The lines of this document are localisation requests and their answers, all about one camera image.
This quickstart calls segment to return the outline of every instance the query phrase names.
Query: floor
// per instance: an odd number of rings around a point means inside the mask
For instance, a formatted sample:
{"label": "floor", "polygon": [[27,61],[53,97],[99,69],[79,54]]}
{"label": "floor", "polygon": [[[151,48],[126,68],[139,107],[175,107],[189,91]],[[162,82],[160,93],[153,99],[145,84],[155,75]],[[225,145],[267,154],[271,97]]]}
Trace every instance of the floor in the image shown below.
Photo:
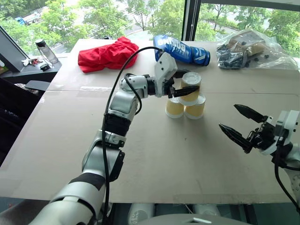
{"label": "floor", "polygon": [[[0,198],[0,212],[20,203],[22,199]],[[115,204],[113,225],[127,224],[131,204]],[[298,225],[300,216],[291,203],[251,204],[251,205],[218,205],[222,217],[233,218],[253,225]],[[155,216],[165,214],[188,213],[183,204],[157,204]]]}

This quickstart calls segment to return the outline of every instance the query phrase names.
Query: plastic bag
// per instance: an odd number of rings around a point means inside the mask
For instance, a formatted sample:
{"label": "plastic bag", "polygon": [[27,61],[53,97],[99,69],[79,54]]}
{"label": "plastic bag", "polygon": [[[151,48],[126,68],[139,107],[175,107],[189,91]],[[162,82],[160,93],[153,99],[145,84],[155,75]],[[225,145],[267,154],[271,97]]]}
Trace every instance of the plastic bag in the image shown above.
{"label": "plastic bag", "polygon": [[218,67],[298,69],[296,61],[276,42],[255,30],[241,30],[217,44]]}

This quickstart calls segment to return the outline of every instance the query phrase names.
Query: yellow paper cup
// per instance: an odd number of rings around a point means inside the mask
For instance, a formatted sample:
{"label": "yellow paper cup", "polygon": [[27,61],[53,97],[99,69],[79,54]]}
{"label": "yellow paper cup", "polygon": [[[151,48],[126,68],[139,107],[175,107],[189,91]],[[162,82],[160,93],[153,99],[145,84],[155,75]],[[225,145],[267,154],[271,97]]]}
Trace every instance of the yellow paper cup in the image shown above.
{"label": "yellow paper cup", "polygon": [[179,118],[183,115],[184,106],[178,101],[177,97],[168,99],[165,113],[168,117],[173,119]]}
{"label": "yellow paper cup", "polygon": [[185,107],[184,115],[192,120],[200,119],[203,116],[205,101],[205,96],[199,95],[195,105]]}
{"label": "yellow paper cup", "polygon": [[200,91],[201,77],[198,73],[188,72],[183,75],[181,80],[181,88],[187,86],[199,86],[199,89],[185,96],[179,97],[180,103],[191,106],[197,103]]}

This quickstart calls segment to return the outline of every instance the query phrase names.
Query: table surface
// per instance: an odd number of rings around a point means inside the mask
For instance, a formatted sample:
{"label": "table surface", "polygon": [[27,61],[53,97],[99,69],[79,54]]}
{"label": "table surface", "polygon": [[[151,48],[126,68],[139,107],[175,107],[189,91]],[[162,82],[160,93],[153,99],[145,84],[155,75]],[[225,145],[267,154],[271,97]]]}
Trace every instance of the table surface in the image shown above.
{"label": "table surface", "polygon": [[[25,124],[0,168],[0,196],[51,199],[81,172],[82,158],[101,128],[104,107],[118,70],[84,74],[78,52],[114,42],[79,40]],[[137,43],[140,47],[151,42]],[[248,105],[277,118],[299,109],[299,72],[272,69],[221,70],[213,42],[192,42],[211,52],[207,67],[179,64],[202,76],[206,96],[201,120],[170,119],[166,97],[143,99],[142,112],[127,134],[124,165],[111,183],[116,203],[277,203],[288,202],[274,177],[271,156],[245,154],[218,127],[229,125],[244,136],[256,128],[233,104]],[[139,54],[126,70],[154,71],[154,54]],[[300,139],[297,131],[292,141]],[[287,189],[290,181],[280,175]]]}

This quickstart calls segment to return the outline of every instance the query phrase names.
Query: plastic bottle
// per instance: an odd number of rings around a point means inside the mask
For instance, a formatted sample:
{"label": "plastic bottle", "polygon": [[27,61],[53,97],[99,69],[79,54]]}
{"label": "plastic bottle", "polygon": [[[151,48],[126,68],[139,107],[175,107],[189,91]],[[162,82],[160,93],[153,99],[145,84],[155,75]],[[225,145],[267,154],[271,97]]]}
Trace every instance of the plastic bottle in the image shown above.
{"label": "plastic bottle", "polygon": [[55,56],[55,54],[43,39],[36,40],[36,45],[39,52],[41,54],[43,53],[52,64],[58,62],[58,58]]}

